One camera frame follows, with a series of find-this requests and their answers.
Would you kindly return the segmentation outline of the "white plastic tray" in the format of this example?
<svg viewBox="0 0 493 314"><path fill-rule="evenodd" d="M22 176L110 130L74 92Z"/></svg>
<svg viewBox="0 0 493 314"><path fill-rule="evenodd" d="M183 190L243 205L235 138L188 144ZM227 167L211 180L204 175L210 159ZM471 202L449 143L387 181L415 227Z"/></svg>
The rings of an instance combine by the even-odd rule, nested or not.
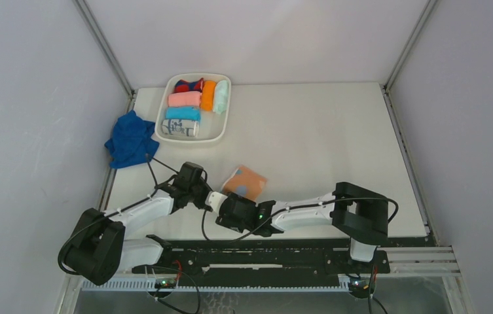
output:
<svg viewBox="0 0 493 314"><path fill-rule="evenodd" d="M203 78L205 80L212 80L218 83L221 80L226 80L229 83L229 99L228 99L228 107L225 112L222 114L217 114L213 111L204 111L200 109L201 120L199 121L199 132L196 137L173 137L164 135L161 132L161 125L163 120L165 120L166 109L168 106L168 96L170 94L174 94L173 89L175 83L180 80L194 81ZM225 128L227 126L227 118L228 118L228 108L230 107L230 93L231 93L231 81L225 75L213 74L213 73L186 73L180 74L172 77L167 83L166 89L164 91L164 95L160 104L160 108L158 111L157 120L155 122L155 134L161 141L166 141L169 143L178 143L178 144L211 144L215 143L220 138L222 138Z"/></svg>

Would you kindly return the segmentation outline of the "light blue rolled towel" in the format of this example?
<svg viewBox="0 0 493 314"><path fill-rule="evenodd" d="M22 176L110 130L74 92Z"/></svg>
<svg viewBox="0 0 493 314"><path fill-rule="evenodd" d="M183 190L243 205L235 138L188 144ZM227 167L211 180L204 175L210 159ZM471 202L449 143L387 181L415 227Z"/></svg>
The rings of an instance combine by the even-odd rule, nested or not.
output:
<svg viewBox="0 0 493 314"><path fill-rule="evenodd" d="M201 113L198 107L168 107L165 119L192 120L199 122Z"/></svg>

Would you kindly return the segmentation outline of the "left aluminium frame post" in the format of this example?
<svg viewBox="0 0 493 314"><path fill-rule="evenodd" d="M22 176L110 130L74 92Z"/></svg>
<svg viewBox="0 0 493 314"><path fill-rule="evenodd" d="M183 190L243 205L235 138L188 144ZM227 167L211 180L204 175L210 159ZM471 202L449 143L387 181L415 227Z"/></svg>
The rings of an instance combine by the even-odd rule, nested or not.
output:
<svg viewBox="0 0 493 314"><path fill-rule="evenodd" d="M89 32L91 33L103 57L106 59L108 66L115 75L125 94L129 99L132 99L134 96L134 89L132 88L128 77L126 76L120 62L113 52L113 49L111 48L107 37L105 36L98 20L96 19L92 8L88 4L88 1L73 0L73 4L81 15L84 23L89 29Z"/></svg>

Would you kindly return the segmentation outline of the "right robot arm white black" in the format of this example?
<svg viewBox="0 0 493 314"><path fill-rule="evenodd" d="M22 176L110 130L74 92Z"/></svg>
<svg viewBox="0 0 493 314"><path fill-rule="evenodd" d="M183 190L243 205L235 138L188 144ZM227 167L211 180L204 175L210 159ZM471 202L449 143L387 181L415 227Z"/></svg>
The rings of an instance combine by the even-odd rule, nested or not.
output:
<svg viewBox="0 0 493 314"><path fill-rule="evenodd" d="M217 214L216 224L241 233L239 240L309 226L333 226L350 238L347 263L356 272L370 267L377 248L387 244L388 226L399 211L395 200L348 182L339 182L333 192L304 201L256 203L232 192L210 192L206 205Z"/></svg>

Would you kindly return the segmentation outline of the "orange towel with blue dots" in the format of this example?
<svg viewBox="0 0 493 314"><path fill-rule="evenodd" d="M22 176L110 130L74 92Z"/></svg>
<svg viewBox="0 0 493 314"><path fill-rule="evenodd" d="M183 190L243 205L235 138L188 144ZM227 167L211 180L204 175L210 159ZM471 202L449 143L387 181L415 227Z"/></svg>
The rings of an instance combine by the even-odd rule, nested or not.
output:
<svg viewBox="0 0 493 314"><path fill-rule="evenodd" d="M232 192L248 200L256 201L263 193L266 184L266 177L246 166L240 165L224 182L221 192L223 194Z"/></svg>

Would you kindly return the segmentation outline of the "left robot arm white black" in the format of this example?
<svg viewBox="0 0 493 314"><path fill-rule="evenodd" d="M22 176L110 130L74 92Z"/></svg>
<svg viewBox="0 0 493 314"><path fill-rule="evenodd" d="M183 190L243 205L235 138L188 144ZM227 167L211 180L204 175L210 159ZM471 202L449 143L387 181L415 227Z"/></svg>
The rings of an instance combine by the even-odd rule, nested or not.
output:
<svg viewBox="0 0 493 314"><path fill-rule="evenodd" d="M168 180L156 182L152 193L131 205L110 212L85 210L58 253L58 267L95 285L137 266L150 266L159 273L168 271L173 255L166 251L164 241L154 236L132 239L132 235L190 203L208 209L206 200L212 189L206 177L203 167L185 162Z"/></svg>

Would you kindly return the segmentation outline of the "orange rolled towel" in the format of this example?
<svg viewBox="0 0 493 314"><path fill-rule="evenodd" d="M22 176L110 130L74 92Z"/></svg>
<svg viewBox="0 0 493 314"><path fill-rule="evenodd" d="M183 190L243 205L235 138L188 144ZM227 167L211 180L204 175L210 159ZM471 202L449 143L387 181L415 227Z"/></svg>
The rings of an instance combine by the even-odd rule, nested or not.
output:
<svg viewBox="0 0 493 314"><path fill-rule="evenodd" d="M204 111L212 111L213 110L213 99L215 95L215 87L217 83L212 80L205 80L202 95L200 98L200 108Z"/></svg>

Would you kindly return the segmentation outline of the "red and blue rolled towel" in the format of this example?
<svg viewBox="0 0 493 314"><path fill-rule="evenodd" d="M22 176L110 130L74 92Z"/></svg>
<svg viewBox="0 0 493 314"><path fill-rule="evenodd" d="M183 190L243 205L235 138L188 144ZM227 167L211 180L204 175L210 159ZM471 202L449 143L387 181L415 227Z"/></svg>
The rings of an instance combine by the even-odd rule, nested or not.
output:
<svg viewBox="0 0 493 314"><path fill-rule="evenodd" d="M204 79L200 78L194 81L187 81L180 79L175 83L173 92L183 93L183 92L202 92L204 87Z"/></svg>

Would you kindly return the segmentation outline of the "mint green rolled towel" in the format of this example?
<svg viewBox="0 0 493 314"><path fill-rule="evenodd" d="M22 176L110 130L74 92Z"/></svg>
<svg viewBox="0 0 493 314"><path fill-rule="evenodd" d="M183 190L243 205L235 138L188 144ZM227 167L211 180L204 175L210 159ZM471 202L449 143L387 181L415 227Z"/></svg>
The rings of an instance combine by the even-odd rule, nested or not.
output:
<svg viewBox="0 0 493 314"><path fill-rule="evenodd" d="M212 111L222 114L228 107L229 83L221 80L215 85Z"/></svg>

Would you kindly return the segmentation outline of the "pink rolled towel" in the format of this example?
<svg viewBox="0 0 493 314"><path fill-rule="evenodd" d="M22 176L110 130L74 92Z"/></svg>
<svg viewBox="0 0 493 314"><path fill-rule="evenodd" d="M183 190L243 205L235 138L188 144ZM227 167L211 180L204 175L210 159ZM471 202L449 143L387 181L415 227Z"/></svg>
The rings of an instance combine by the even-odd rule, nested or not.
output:
<svg viewBox="0 0 493 314"><path fill-rule="evenodd" d="M199 107L202 93L198 91L179 92L168 96L169 107Z"/></svg>

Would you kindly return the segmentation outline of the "blue microfiber towel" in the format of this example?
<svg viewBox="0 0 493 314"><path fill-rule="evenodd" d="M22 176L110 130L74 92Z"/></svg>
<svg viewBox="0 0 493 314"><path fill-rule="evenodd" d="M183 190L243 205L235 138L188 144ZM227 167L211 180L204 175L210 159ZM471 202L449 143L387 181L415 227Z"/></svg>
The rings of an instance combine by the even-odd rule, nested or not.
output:
<svg viewBox="0 0 493 314"><path fill-rule="evenodd" d="M160 143L152 136L155 123L139 117L134 110L120 116L104 147L111 157L109 167L122 169L144 164L156 154Z"/></svg>

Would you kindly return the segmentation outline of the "right aluminium frame post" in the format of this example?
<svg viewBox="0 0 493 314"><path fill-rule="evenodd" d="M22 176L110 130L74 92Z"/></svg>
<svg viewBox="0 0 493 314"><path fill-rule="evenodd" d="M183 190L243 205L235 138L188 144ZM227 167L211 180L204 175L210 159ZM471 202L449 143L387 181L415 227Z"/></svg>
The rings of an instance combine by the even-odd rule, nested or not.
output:
<svg viewBox="0 0 493 314"><path fill-rule="evenodd" d="M389 94L390 90L393 88L398 76L400 75L400 72L404 67L404 64L408 60L411 52L413 51L420 36L422 35L424 28L427 26L429 19L431 18L431 15L433 14L433 12L435 11L435 9L437 8L440 2L441 2L440 0L426 1L426 4L424 5L424 8L422 9L418 17L415 26L410 32L410 35L405 45L403 46L399 57L394 63L393 69L391 70L385 84L383 85L383 89L386 94Z"/></svg>

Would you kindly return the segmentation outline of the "aluminium frame post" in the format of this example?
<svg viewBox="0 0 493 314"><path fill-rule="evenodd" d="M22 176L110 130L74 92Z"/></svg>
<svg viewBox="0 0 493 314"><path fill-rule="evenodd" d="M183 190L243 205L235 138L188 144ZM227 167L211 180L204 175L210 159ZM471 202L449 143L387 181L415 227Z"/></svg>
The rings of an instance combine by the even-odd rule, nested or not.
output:
<svg viewBox="0 0 493 314"><path fill-rule="evenodd" d="M105 36L98 20L96 19L92 8L88 4L88 1L73 0L73 4L81 15L84 23L89 29L89 32L91 33L103 57L106 59L108 66L115 75L125 94L129 99L132 99L134 96L134 89L132 88L128 77L126 76L120 62L113 52L113 49L111 48L107 37Z"/></svg>
<svg viewBox="0 0 493 314"><path fill-rule="evenodd" d="M411 52L413 51L420 36L422 35L424 28L427 26L429 19L431 18L431 15L433 14L433 12L435 11L435 9L437 8L440 2L441 2L440 0L426 1L426 4L424 5L424 8L422 9L418 17L415 26L410 32L410 35L405 45L403 46L399 57L394 63L393 69L391 70L385 84L383 85L383 89L386 94L389 94L390 90L393 88L398 76L400 75L400 72L404 67L404 64L408 60Z"/></svg>

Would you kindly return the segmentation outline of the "white printed rolled towel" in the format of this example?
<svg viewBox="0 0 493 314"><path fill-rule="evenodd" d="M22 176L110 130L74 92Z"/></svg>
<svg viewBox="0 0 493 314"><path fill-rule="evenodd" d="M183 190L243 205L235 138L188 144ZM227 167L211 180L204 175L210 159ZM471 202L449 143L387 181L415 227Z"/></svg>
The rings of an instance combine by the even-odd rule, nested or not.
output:
<svg viewBox="0 0 493 314"><path fill-rule="evenodd" d="M164 135L173 137L196 137L199 132L199 121L187 119L165 119L161 125Z"/></svg>

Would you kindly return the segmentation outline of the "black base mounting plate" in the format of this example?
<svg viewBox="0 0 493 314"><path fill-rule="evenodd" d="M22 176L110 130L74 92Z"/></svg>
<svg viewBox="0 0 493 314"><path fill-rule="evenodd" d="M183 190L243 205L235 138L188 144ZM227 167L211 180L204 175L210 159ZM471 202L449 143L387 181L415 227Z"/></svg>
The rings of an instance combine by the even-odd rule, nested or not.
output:
<svg viewBox="0 0 493 314"><path fill-rule="evenodd" d="M154 266L181 266L198 286L315 286L347 274L369 275L373 266L378 274L391 272L383 250L369 263L350 260L346 239L171 240ZM145 266L131 272L145 274Z"/></svg>

